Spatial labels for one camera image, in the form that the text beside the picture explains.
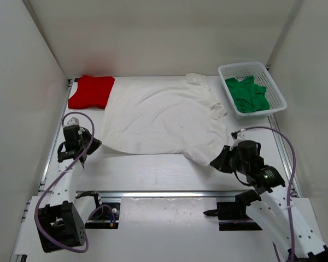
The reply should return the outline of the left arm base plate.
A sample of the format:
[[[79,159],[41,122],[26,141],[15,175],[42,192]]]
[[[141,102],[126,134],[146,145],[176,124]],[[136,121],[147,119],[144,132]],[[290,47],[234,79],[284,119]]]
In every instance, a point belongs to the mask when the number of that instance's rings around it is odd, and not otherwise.
[[[96,191],[86,191],[79,193],[75,198],[77,210],[82,218],[85,218],[87,211],[91,214],[96,208],[98,209],[87,221],[86,229],[117,229],[121,211],[121,201],[116,198],[106,197]]]

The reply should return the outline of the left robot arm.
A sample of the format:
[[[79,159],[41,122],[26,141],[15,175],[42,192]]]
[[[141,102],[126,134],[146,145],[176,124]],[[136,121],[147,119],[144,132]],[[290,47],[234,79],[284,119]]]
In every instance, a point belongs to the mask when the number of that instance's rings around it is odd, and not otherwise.
[[[85,223],[89,216],[98,218],[104,206],[98,193],[76,194],[77,184],[88,155],[101,142],[94,139],[91,148],[77,159],[90,143],[91,133],[78,124],[63,127],[65,141],[58,147],[58,171],[64,176],[52,187],[51,196],[43,207],[37,207],[34,220],[45,253],[72,249],[76,253],[87,250]]]

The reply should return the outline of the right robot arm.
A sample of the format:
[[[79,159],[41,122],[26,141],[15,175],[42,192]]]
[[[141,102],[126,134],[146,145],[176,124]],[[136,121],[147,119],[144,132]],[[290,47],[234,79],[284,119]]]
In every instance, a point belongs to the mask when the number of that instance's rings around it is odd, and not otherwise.
[[[278,170],[264,163],[258,142],[244,140],[224,146],[211,162],[218,171],[242,174],[250,190],[237,194],[216,216],[232,213],[251,218],[278,248],[287,261],[328,261],[328,246],[318,237],[290,199],[286,182]]]

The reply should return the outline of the white t shirt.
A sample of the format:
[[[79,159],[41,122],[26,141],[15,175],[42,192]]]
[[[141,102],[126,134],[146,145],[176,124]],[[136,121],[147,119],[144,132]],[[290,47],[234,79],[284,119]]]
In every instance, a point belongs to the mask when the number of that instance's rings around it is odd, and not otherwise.
[[[229,141],[225,115],[204,75],[116,78],[101,141],[123,153],[182,154],[207,166]]]

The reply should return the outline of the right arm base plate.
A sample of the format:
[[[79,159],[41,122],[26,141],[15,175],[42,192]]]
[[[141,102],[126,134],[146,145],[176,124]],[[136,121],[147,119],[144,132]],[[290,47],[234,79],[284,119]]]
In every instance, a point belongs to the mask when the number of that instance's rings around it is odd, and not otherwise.
[[[235,196],[234,202],[217,202],[216,209],[206,210],[207,217],[217,217],[220,231],[261,231],[261,227],[247,215],[247,207],[261,197],[254,190]]]

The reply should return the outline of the red t shirt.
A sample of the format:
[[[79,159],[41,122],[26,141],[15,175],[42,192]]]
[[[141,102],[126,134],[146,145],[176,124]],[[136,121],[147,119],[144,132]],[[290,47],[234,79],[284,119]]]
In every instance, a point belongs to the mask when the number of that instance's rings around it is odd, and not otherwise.
[[[68,108],[74,110],[105,109],[114,82],[115,79],[112,76],[83,75],[78,80],[76,92],[68,100]]]

